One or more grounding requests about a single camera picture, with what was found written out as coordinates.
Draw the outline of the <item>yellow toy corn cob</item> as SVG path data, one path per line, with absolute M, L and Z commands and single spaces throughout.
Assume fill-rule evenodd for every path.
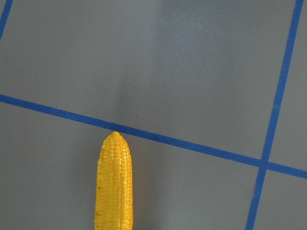
M 133 228 L 132 159 L 128 143 L 117 131 L 101 147 L 95 194 L 95 230 Z

